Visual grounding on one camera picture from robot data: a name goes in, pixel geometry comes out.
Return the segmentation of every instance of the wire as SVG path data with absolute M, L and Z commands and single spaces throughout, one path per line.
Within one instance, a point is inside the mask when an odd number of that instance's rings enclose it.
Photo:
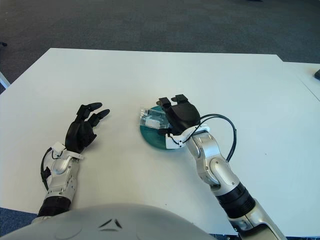
M 49 187 L 48 187 L 48 183 L 47 183 L 47 178 L 45 178 L 45 170 L 44 170 L 44 161 L 45 161 L 45 158 L 47 156 L 47 154 L 52 150 L 52 148 L 48 148 L 48 150 L 45 152 L 43 158 L 42 158 L 42 161 L 41 161 L 41 167 L 40 167 L 40 174 L 41 174 L 41 179 L 42 179 L 42 182 L 44 184 L 44 187 L 45 189 L 48 191 Z
M 60 154 L 60 156 L 57 155 L 57 157 L 54 157 L 54 151 L 51 152 L 51 157 L 54 160 L 59 159 L 61 157 L 61 155 L 62 155 L 62 153 Z
M 226 161 L 229 162 L 231 157 L 233 156 L 234 152 L 235 152 L 235 149 L 236 149 L 236 145 L 237 145 L 237 129 L 235 127 L 235 125 L 233 124 L 233 122 L 227 118 L 226 116 L 223 116 L 221 114 L 207 114 L 207 115 L 204 115 L 202 117 L 200 117 L 200 120 L 201 119 L 204 119 L 206 118 L 205 120 L 203 120 L 202 122 L 200 122 L 200 124 L 195 128 L 195 130 L 190 134 L 190 136 L 182 143 L 185 143 L 187 142 L 193 135 L 194 133 L 198 130 L 198 128 L 201 127 L 201 125 L 208 121 L 209 119 L 224 119 L 226 120 L 228 123 L 230 123 L 230 125 L 232 126 L 232 130 L 233 130 L 233 142 L 232 142 L 232 146 L 231 146 L 231 149 L 230 149 L 230 152 L 228 154 L 228 156 L 226 157 Z
M 175 139 L 174 139 L 172 136 L 170 136 L 170 135 L 169 135 L 169 138 L 171 138 L 171 139 L 172 139 L 172 141 L 173 141 L 175 144 L 179 145 L 179 143 L 178 143 L 178 142 L 176 142 L 176 141 L 175 141 Z

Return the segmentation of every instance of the black triangle logo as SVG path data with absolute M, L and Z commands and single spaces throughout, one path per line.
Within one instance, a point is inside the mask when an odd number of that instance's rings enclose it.
M 113 219 L 111 218 L 105 223 L 103 223 L 102 225 L 100 225 L 98 228 L 100 229 L 99 231 L 103 231 L 103 232 L 118 232 L 122 229 L 122 226 L 117 219 L 114 219 L 113 221 Z

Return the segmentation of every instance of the plastic packaging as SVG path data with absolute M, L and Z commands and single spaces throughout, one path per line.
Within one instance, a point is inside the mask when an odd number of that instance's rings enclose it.
M 140 110 L 140 125 L 152 129 L 167 129 L 170 124 L 163 111 L 148 108 Z

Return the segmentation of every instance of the table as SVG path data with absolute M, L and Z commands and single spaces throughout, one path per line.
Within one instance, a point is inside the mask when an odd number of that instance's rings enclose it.
M 51 48 L 0 95 L 0 206 L 38 212 L 43 154 L 64 142 L 81 104 L 102 102 L 111 112 L 83 152 L 73 208 L 145 204 L 235 234 L 189 151 L 140 135 L 140 108 L 175 94 L 233 121 L 230 165 L 286 236 L 320 235 L 320 104 L 276 55 Z M 232 129 L 208 125 L 226 156 Z
M 284 65 L 297 76 L 300 81 L 320 101 L 320 80 L 314 77 L 320 69 L 317 63 L 284 62 Z

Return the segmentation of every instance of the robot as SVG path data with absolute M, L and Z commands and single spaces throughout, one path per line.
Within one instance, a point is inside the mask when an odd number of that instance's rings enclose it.
M 286 240 L 259 202 L 254 199 L 230 168 L 229 161 L 237 144 L 234 124 L 220 114 L 200 117 L 197 108 L 183 95 L 166 97 L 156 102 L 169 122 L 168 128 L 158 129 L 167 149 L 187 147 L 196 161 L 199 177 L 209 185 L 213 195 L 227 214 L 234 230 L 243 240 Z M 81 105 L 70 125 L 65 144 L 50 147 L 41 162 L 40 174 L 47 190 L 37 218 L 24 228 L 9 233 L 3 240 L 212 240 L 213 237 L 182 217 L 169 211 L 139 204 L 106 204 L 69 210 L 77 189 L 81 152 L 96 138 L 93 132 L 109 109 L 90 113 L 101 103 Z M 231 150 L 224 158 L 210 128 L 204 122 L 221 118 L 233 129 Z M 51 154 L 53 164 L 44 169 L 44 159 Z

